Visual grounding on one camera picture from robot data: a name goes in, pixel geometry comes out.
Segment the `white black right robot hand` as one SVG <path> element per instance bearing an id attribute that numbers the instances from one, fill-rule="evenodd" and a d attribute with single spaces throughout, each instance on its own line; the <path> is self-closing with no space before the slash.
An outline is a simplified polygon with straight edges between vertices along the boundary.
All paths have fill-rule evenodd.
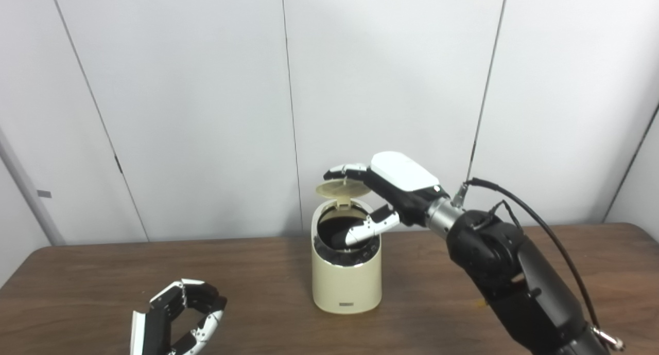
<path id="1" fill-rule="evenodd" d="M 369 165 L 344 164 L 330 168 L 323 179 L 363 183 L 387 205 L 371 212 L 332 236 L 332 245 L 348 248 L 390 231 L 398 224 L 426 227 L 445 236 L 452 223 L 436 219 L 449 196 L 437 177 L 408 156 L 394 151 L 377 153 Z"/>

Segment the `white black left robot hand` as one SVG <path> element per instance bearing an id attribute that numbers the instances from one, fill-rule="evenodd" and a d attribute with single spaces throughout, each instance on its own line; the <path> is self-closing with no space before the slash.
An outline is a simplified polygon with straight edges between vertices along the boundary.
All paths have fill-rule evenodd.
<path id="1" fill-rule="evenodd" d="M 146 313 L 132 313 L 131 354 L 200 354 L 216 332 L 228 299 L 202 280 L 181 278 L 167 285 L 150 300 Z M 202 314 L 196 327 L 176 342 L 172 323 L 184 310 Z"/>

